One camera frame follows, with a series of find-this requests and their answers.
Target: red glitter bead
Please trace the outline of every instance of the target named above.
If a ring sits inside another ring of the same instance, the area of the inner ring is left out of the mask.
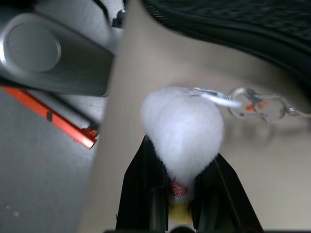
[[[181,183],[177,181],[169,180],[170,184],[170,192],[175,197],[181,197],[185,195],[188,191],[186,186],[183,186]]]

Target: beige surface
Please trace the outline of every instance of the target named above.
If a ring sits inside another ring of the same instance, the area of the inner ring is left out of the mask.
[[[98,155],[79,231],[113,229],[124,173],[144,136],[139,109],[145,96],[168,85],[228,92],[248,86],[306,101],[276,67],[242,52],[178,36],[156,24],[131,1],[115,63]],[[234,167],[265,229],[311,228],[311,130],[305,119],[275,127],[222,113],[221,154]]]

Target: black fabric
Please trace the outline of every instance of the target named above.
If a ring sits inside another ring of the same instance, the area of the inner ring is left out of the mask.
[[[0,5],[13,6],[20,9],[33,9],[36,0],[0,0]]]
[[[142,0],[163,26],[286,70],[311,98],[310,0]]]

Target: white pom pom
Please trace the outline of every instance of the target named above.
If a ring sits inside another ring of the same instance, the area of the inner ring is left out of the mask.
[[[171,179],[190,185],[217,156],[224,122],[216,105],[185,87],[150,94],[141,120]]]

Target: yellow object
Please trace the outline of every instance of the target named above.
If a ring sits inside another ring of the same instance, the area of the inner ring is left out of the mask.
[[[189,203],[169,205],[169,220],[178,224],[191,224],[191,208]]]

